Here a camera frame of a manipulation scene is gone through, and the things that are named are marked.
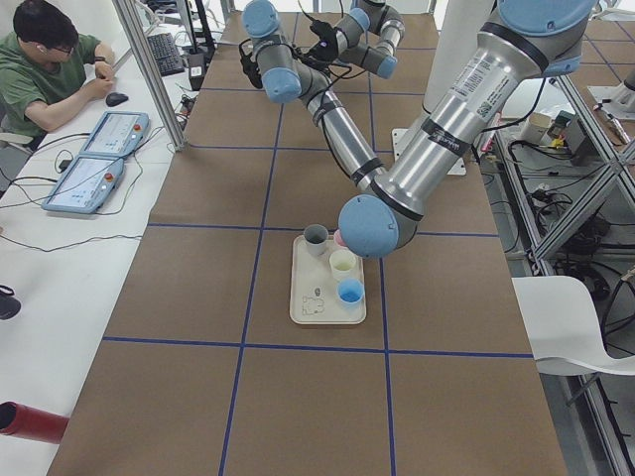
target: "white tray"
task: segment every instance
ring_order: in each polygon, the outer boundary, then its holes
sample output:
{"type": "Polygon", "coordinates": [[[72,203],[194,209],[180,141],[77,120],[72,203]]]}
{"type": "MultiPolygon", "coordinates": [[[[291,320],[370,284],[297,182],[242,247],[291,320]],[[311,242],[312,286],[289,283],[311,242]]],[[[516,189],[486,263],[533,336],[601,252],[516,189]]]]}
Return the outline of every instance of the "white tray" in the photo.
{"type": "MultiPolygon", "coordinates": [[[[330,273],[328,257],[339,250],[332,237],[326,241],[326,251],[313,256],[307,251],[305,237],[294,240],[293,265],[291,269],[291,302],[289,313],[297,324],[358,324],[366,318],[366,295],[353,308],[346,307],[337,297],[337,281],[330,273]]],[[[361,258],[351,278],[364,283],[361,258]]]]}

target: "white desk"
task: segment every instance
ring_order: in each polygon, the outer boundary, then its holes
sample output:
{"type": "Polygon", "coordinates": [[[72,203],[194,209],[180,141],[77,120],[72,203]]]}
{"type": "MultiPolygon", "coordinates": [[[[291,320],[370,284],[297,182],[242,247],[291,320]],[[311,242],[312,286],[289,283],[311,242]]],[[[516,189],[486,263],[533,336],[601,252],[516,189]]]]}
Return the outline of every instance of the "white desk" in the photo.
{"type": "MultiPolygon", "coordinates": [[[[176,107],[189,88],[186,73],[167,76],[164,84],[176,107]]],[[[162,122],[146,82],[131,57],[119,69],[115,89],[130,100],[113,110],[143,111],[151,130],[162,122]]],[[[106,109],[94,101],[45,143],[57,137],[90,132],[106,109]]],[[[55,158],[62,149],[77,153],[85,138],[61,141],[44,149],[24,166],[20,177],[57,178],[55,158]]],[[[4,208],[27,201],[12,186],[0,200],[0,226],[4,236],[42,248],[79,242],[94,236],[137,236],[144,232],[172,160],[170,139],[162,130],[143,147],[137,158],[143,174],[130,192],[123,210],[111,216],[53,214],[37,204],[4,208]]],[[[140,172],[128,159],[125,176],[100,212],[120,208],[125,192],[140,172]]],[[[33,198],[44,197],[52,185],[21,180],[33,198]]],[[[138,241],[124,238],[92,242],[44,253],[0,239],[0,284],[13,288],[22,309],[0,321],[0,401],[14,401],[69,416],[90,368],[102,332],[137,250],[138,241]]],[[[0,474],[44,476],[58,447],[11,436],[0,436],[0,474]]]]}

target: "sticker label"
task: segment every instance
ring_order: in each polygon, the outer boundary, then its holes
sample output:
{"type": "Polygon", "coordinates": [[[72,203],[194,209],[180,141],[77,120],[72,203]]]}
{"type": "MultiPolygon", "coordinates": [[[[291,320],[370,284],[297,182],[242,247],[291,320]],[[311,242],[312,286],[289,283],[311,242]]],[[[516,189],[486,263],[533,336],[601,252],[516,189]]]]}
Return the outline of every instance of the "sticker label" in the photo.
{"type": "Polygon", "coordinates": [[[472,58],[449,90],[465,102],[467,109],[489,122],[518,86],[518,81],[500,64],[472,58]]]}
{"type": "Polygon", "coordinates": [[[429,134],[428,139],[436,142],[441,147],[448,149],[453,154],[461,157],[469,149],[469,144],[457,139],[446,129],[432,119],[428,118],[421,126],[422,131],[429,134]]]}

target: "keyboard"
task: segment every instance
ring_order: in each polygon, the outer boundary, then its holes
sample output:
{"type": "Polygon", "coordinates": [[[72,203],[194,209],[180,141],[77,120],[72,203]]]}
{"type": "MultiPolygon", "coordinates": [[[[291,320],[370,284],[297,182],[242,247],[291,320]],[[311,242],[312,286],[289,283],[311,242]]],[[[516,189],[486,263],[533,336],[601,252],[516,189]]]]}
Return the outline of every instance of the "keyboard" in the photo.
{"type": "Polygon", "coordinates": [[[160,33],[147,38],[161,76],[168,76],[186,70],[181,61],[179,49],[171,34],[160,33]]]}

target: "man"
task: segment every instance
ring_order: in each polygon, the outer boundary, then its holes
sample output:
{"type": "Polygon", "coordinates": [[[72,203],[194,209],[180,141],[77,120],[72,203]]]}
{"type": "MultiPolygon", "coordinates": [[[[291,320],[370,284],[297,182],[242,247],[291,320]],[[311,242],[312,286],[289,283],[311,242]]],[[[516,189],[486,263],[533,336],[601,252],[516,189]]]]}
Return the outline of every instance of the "man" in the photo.
{"type": "Polygon", "coordinates": [[[114,53],[91,35],[80,35],[69,17],[45,0],[25,0],[15,11],[14,32],[0,40],[2,127],[33,137],[36,149],[48,132],[75,117],[113,86],[114,53]],[[88,83],[84,65],[94,63],[88,83]]]}

